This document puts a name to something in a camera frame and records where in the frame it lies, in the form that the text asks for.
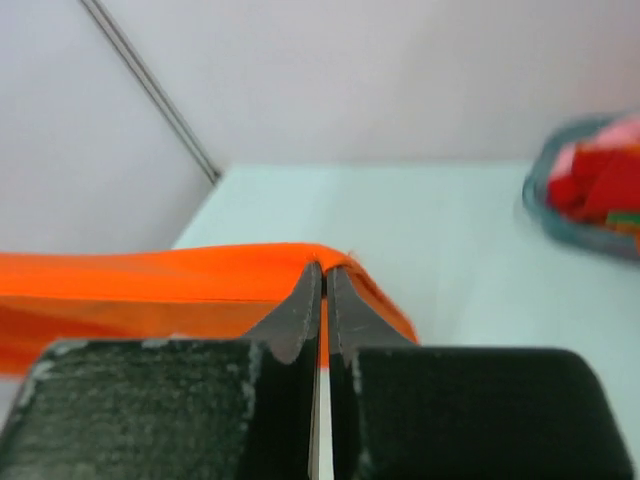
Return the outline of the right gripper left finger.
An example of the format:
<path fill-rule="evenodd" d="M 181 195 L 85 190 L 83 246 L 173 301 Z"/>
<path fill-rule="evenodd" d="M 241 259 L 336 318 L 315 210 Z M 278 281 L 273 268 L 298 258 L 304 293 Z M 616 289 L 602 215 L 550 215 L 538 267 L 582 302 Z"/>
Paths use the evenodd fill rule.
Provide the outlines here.
<path fill-rule="evenodd" d="M 57 342 L 1 433 L 5 479 L 311 479 L 323 274 L 233 340 Z"/>

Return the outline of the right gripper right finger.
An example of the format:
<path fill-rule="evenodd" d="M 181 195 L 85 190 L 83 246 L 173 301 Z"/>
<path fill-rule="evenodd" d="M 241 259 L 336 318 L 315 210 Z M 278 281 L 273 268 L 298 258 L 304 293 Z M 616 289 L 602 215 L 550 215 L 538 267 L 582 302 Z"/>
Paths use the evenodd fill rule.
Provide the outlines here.
<path fill-rule="evenodd" d="M 604 390 L 554 348 L 426 347 L 326 280 L 338 479 L 630 479 Z"/>

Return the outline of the orange t shirt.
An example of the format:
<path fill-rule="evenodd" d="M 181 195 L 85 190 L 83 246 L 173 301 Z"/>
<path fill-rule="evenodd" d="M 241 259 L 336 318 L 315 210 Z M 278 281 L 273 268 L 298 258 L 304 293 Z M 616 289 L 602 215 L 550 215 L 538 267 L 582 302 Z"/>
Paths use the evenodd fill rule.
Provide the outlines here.
<path fill-rule="evenodd" d="M 225 245 L 115 255 L 1 256 L 1 372 L 22 377 L 59 339 L 183 334 L 239 337 L 312 263 L 342 267 L 356 292 L 411 342 L 411 321 L 351 256 L 310 243 Z"/>

